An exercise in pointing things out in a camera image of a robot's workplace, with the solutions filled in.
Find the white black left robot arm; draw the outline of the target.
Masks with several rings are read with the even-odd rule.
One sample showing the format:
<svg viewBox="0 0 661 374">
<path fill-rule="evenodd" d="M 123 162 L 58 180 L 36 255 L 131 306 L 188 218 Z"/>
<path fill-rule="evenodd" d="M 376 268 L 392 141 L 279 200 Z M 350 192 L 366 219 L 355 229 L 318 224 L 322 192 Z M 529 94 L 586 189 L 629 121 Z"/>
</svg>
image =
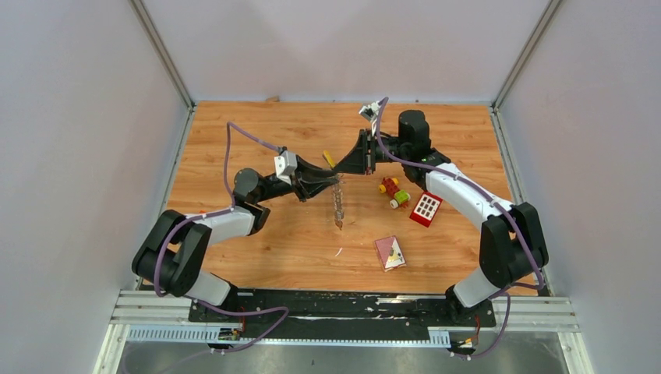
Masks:
<svg viewBox="0 0 661 374">
<path fill-rule="evenodd" d="M 151 282 L 158 295 L 201 300 L 217 320 L 231 321 L 239 311 L 239 301 L 231 295 L 235 286 L 202 269 L 208 248 L 259 232 L 270 216 L 261 202 L 288 194 L 305 202 L 337 183 L 336 171 L 289 151 L 274 158 L 270 175 L 243 168 L 235 174 L 230 207 L 210 213 L 161 213 L 137 250 L 131 270 Z"/>
</svg>

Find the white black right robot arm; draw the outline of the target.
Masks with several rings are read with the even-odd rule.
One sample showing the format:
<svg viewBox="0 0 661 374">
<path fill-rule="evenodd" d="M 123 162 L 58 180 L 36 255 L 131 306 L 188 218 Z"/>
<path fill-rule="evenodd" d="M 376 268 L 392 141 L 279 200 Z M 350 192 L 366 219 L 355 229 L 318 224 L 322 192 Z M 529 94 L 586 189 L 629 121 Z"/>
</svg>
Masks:
<svg viewBox="0 0 661 374">
<path fill-rule="evenodd" d="M 359 132 L 355 146 L 334 169 L 341 174 L 369 175 L 378 163 L 399 163 L 410 182 L 448 203 L 479 230 L 479 264 L 447 289 L 448 320 L 465 325 L 475 317 L 477 305 L 509 288 L 523 287 L 521 279 L 531 273 L 537 278 L 536 288 L 544 288 L 541 270 L 549 255 L 537 209 L 530 203 L 502 199 L 462 173 L 433 148 L 423 111 L 400 113 L 396 136 L 381 132 L 384 109 L 379 102 L 361 107 L 359 114 L 370 127 Z"/>
</svg>

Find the key with yellow tag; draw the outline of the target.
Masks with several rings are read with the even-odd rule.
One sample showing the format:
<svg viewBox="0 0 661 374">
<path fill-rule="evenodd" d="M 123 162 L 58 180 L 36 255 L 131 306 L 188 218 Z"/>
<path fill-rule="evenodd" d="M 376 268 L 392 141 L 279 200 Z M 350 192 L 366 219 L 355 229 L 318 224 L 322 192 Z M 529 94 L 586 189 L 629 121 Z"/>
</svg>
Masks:
<svg viewBox="0 0 661 374">
<path fill-rule="evenodd" d="M 322 156 L 323 156 L 324 160 L 327 162 L 327 164 L 330 168 L 334 168 L 336 166 L 336 163 L 334 162 L 334 159 L 332 158 L 331 154 L 327 150 L 323 151 Z"/>
</svg>

